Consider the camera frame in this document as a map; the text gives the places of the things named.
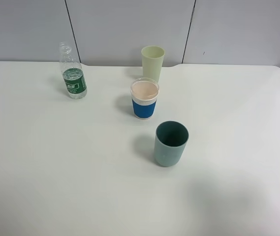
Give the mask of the glass cup with blue sleeve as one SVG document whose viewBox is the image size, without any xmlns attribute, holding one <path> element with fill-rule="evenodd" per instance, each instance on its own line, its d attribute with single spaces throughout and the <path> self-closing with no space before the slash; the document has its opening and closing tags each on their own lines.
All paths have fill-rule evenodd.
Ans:
<svg viewBox="0 0 280 236">
<path fill-rule="evenodd" d="M 149 119 L 155 110 L 159 85 L 150 78 L 135 80 L 130 86 L 134 114 L 139 119 Z"/>
</svg>

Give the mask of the clear bottle with green label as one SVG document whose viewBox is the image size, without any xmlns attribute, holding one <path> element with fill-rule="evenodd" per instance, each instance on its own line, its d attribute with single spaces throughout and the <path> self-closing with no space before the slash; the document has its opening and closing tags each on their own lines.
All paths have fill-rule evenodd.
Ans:
<svg viewBox="0 0 280 236">
<path fill-rule="evenodd" d="M 84 98 L 87 94 L 87 85 L 82 65 L 67 42 L 59 44 L 60 69 L 66 89 L 72 99 Z"/>
</svg>

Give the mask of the teal plastic cup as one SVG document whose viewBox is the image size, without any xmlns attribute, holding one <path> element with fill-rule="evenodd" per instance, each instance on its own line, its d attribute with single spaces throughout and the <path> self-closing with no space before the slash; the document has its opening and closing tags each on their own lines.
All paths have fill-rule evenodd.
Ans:
<svg viewBox="0 0 280 236">
<path fill-rule="evenodd" d="M 154 159 L 163 167 L 176 165 L 189 139 L 187 128 L 177 121 L 165 121 L 156 128 Z"/>
</svg>

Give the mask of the pale green plastic cup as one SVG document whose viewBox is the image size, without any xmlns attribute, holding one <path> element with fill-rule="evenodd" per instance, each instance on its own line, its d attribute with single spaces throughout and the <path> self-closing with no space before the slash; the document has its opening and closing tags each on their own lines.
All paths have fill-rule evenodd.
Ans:
<svg viewBox="0 0 280 236">
<path fill-rule="evenodd" d="M 158 83 L 165 51 L 158 46 L 146 46 L 141 50 L 143 77 Z"/>
</svg>

